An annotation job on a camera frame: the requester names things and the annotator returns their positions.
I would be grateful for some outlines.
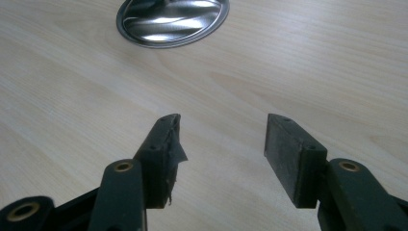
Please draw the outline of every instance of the screw hole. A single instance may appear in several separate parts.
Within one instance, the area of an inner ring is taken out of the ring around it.
[[[359,171],[360,168],[351,162],[340,162],[339,166],[347,171]]]
[[[29,218],[39,210],[37,202],[29,202],[14,208],[7,215],[7,220],[11,222],[21,221]]]
[[[120,163],[115,166],[115,171],[127,171],[132,168],[133,165],[128,162]]]

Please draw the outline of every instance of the brass insert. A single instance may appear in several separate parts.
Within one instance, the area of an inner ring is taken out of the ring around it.
[[[39,210],[39,204],[37,202],[24,203],[14,208],[7,215],[7,220],[11,222],[17,222],[29,218]]]
[[[360,168],[351,162],[340,162],[339,166],[347,171],[359,171]]]
[[[119,163],[119,164],[117,164],[115,166],[115,171],[119,171],[119,172],[127,171],[127,170],[131,169],[132,167],[133,167],[132,163],[122,162],[122,163]]]

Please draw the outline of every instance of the wood grain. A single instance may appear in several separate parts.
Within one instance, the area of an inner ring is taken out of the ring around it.
[[[319,230],[263,156],[268,113],[408,199],[408,3],[230,3],[207,38],[154,50],[116,30],[119,0],[1,1],[0,207],[92,190],[172,113],[189,161],[149,230]]]

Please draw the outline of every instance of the light wood surface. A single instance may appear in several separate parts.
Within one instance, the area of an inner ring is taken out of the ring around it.
[[[268,113],[297,121],[408,199],[408,2],[231,0],[203,40],[155,50],[121,0],[0,1],[0,207],[61,205],[179,113],[189,161],[149,230],[319,230],[263,155]]]

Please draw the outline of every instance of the wooden table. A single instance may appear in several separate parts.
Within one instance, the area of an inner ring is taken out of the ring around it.
[[[0,207],[61,205],[179,113],[189,161],[149,230],[319,230],[264,157],[269,113],[408,199],[408,2],[231,0],[203,40],[147,49],[120,0],[0,2]]]

